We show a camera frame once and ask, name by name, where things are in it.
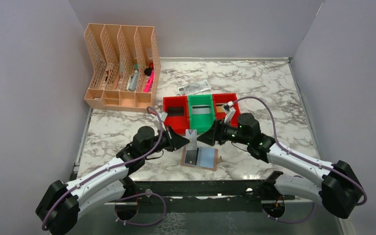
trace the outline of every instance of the wooden organizer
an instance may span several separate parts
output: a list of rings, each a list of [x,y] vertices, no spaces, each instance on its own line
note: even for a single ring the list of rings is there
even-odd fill
[[[84,38],[94,68],[84,99],[92,108],[145,112],[146,107],[154,106],[161,72],[155,27],[90,23]],[[150,63],[155,74],[153,85],[143,92],[149,79],[144,70]],[[126,89],[135,65],[139,77],[136,90],[131,92]]]

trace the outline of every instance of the marble tabletop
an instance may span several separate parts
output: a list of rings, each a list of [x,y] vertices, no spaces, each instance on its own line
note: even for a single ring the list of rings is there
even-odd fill
[[[161,61],[161,67],[155,102],[157,110],[162,110],[163,97],[176,96],[178,86],[208,79],[212,90],[201,94],[236,93],[239,98],[248,95],[262,98],[273,112],[279,140],[299,152],[319,158],[286,61]],[[263,105],[252,99],[238,104],[242,113],[255,116],[262,132],[273,136],[272,122]],[[93,110],[77,176],[82,177],[110,161],[132,141],[140,127],[154,127],[151,120],[152,117],[144,113]],[[274,170],[293,174],[283,167],[256,160],[229,142],[215,148],[221,156],[216,171],[181,166],[180,149],[165,152],[157,160],[146,161],[131,178],[134,181],[242,180],[265,179]]]

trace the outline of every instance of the pink object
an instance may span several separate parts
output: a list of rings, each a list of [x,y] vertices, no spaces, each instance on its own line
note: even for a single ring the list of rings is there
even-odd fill
[[[152,74],[150,75],[149,80],[146,83],[146,86],[145,86],[145,89],[143,90],[143,92],[149,92],[149,89],[153,84],[154,77],[155,77],[155,72],[152,70]]]

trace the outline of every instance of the red tray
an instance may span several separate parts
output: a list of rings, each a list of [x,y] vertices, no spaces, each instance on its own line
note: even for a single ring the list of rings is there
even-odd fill
[[[225,112],[221,110],[221,108],[217,108],[217,104],[225,104],[229,101],[235,101],[237,99],[237,95],[235,93],[226,93],[226,94],[213,94],[212,101],[214,103],[214,110],[215,110],[215,118],[216,119],[224,119],[226,116]],[[238,127],[237,118],[240,115],[240,109],[238,108],[238,104],[234,104],[235,114],[231,119],[231,126]]]
[[[171,126],[172,129],[179,135],[185,135],[185,130],[189,129],[189,112],[188,112],[188,98],[187,96],[173,96],[164,97],[164,111],[168,113],[165,119],[165,126]],[[182,107],[183,112],[175,115],[171,112],[170,108]]]

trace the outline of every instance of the purple cable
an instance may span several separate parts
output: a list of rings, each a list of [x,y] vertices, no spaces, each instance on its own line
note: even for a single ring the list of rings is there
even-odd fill
[[[161,217],[159,219],[157,219],[155,222],[152,222],[152,223],[148,223],[148,224],[140,224],[140,223],[134,223],[134,222],[128,222],[127,220],[121,220],[119,217],[118,217],[118,214],[117,214],[117,210],[115,208],[115,215],[116,215],[116,222],[117,221],[120,221],[120,222],[123,222],[124,225],[126,224],[131,224],[131,225],[136,225],[136,226],[152,226],[152,225],[155,225],[157,223],[159,223],[161,220],[163,220],[163,218],[165,217],[166,215],[166,203],[165,203],[165,200],[158,194],[154,193],[154,192],[151,192],[151,193],[147,193],[147,192],[144,192],[144,193],[139,193],[139,194],[135,194],[135,195],[132,195],[132,196],[129,196],[129,197],[124,197],[124,198],[120,198],[116,201],[122,201],[122,200],[127,200],[127,199],[130,199],[130,198],[134,198],[134,197],[139,197],[139,196],[143,196],[143,195],[154,195],[154,196],[157,196],[159,197],[159,199],[162,201],[163,205],[164,205],[164,212],[162,213]]]
[[[159,140],[161,140],[161,139],[162,139],[162,132],[164,131],[163,128],[162,128],[162,120],[161,120],[161,117],[160,117],[160,115],[158,114],[158,112],[157,112],[154,108],[152,108],[152,107],[150,107],[150,106],[148,106],[148,107],[146,108],[146,110],[147,110],[147,112],[148,112],[149,114],[151,113],[149,110],[152,110],[152,111],[155,113],[155,115],[158,117],[159,124],[161,125],[161,128],[160,128],[160,130],[159,130]],[[120,163],[120,164],[113,165],[113,166],[110,167],[110,169],[117,168],[117,167],[120,167],[120,166],[123,166],[123,165],[129,164],[129,163],[133,163],[133,162],[139,161],[140,159],[142,159],[142,158],[144,158],[144,157],[146,157],[146,156],[149,156],[149,154],[151,154],[151,153],[156,149],[156,147],[158,147],[159,142],[160,142],[160,141],[157,141],[157,142],[155,143],[155,145],[152,147],[152,149],[149,150],[147,153],[143,154],[142,156],[140,156],[140,157],[138,157],[138,158],[135,158],[135,159],[133,159],[133,160],[130,160],[130,161],[124,162],[124,163]],[[90,176],[90,177],[87,178],[86,180],[83,180],[83,181],[80,182],[78,185],[82,186],[82,185],[84,185],[85,183],[87,183],[88,181],[94,179],[95,177],[99,176],[100,174],[102,174],[102,173],[104,173],[104,172],[106,172],[106,171],[107,171],[107,169],[103,169],[103,170],[97,172],[96,174]],[[65,192],[60,198],[58,198],[58,200],[54,203],[54,205],[52,205],[52,207],[49,209],[47,215],[44,217],[43,224],[41,225],[41,229],[42,229],[42,230],[44,230],[44,231],[47,231],[47,230],[48,230],[48,228],[47,228],[46,226],[47,226],[47,222],[48,222],[48,219],[49,219],[49,216],[51,215],[51,213],[52,213],[52,212],[54,211],[54,209],[58,206],[58,204],[60,204],[60,202],[61,202],[64,198],[67,197],[67,195],[69,195],[71,192],[73,192],[73,191],[76,190],[76,189],[77,189],[77,186],[74,186],[74,187],[70,188],[70,189],[69,189],[67,192]]]
[[[312,218],[312,216],[315,215],[315,211],[316,211],[316,203],[314,202],[313,206],[312,206],[312,211],[305,218],[298,219],[298,220],[293,220],[293,221],[287,221],[287,220],[282,220],[282,219],[279,219],[279,218],[275,218],[275,217],[269,215],[265,210],[263,210],[263,212],[267,215],[267,217],[269,219],[273,219],[276,222],[280,222],[280,223],[283,223],[283,224],[299,224],[299,223],[303,223],[303,222],[307,221],[308,219]]]
[[[279,148],[282,149],[283,151],[285,151],[285,152],[289,152],[289,150],[288,150],[287,148],[283,147],[283,146],[280,144],[279,140],[278,140],[278,135],[277,135],[277,132],[276,132],[275,118],[273,117],[272,111],[270,110],[269,106],[267,106],[267,104],[266,104],[262,99],[257,98],[257,97],[255,97],[255,96],[245,96],[245,97],[239,98],[239,99],[233,101],[233,105],[234,105],[235,103],[241,101],[241,100],[244,100],[244,99],[256,99],[256,100],[258,100],[260,103],[262,103],[262,104],[265,106],[265,108],[266,108],[267,111],[269,112],[270,118],[271,118],[272,123],[273,123],[273,135],[274,135],[274,139],[275,139],[275,141],[276,141],[276,144],[277,144],[277,145],[279,146]],[[306,158],[304,158],[304,157],[300,156],[299,154],[296,154],[296,153],[294,153],[294,152],[292,152],[292,151],[290,151],[289,154],[292,155],[292,156],[294,156],[294,157],[296,157],[296,158],[298,158],[298,159],[300,159],[300,160],[302,160],[302,161],[304,161],[304,162],[306,162],[306,163],[309,163],[309,164],[311,164],[311,165],[313,165],[313,166],[321,167],[321,168],[323,168],[323,169],[326,169],[326,170],[332,171],[332,172],[334,172],[335,174],[338,174],[339,176],[341,176],[342,178],[348,180],[348,181],[351,182],[353,185],[355,185],[355,186],[356,186],[356,187],[362,192],[362,195],[364,196],[363,200],[362,200],[361,202],[357,203],[356,205],[357,205],[357,206],[361,206],[361,205],[364,205],[364,204],[367,202],[367,193],[365,192],[365,190],[361,187],[361,185],[359,185],[357,182],[355,182],[355,181],[354,181],[353,179],[351,179],[350,177],[348,177],[348,176],[342,174],[341,172],[339,172],[339,171],[337,171],[337,170],[335,170],[335,169],[333,169],[333,168],[331,168],[331,167],[324,166],[324,165],[319,165],[319,164],[317,164],[316,162],[313,162],[313,161],[311,161],[311,160],[309,160],[309,159],[306,159]],[[298,223],[300,223],[300,222],[305,222],[306,220],[310,219],[310,218],[313,216],[315,210],[316,210],[316,206],[314,206],[314,207],[312,208],[311,213],[310,213],[306,218],[304,218],[304,219],[302,219],[302,220],[298,220]]]

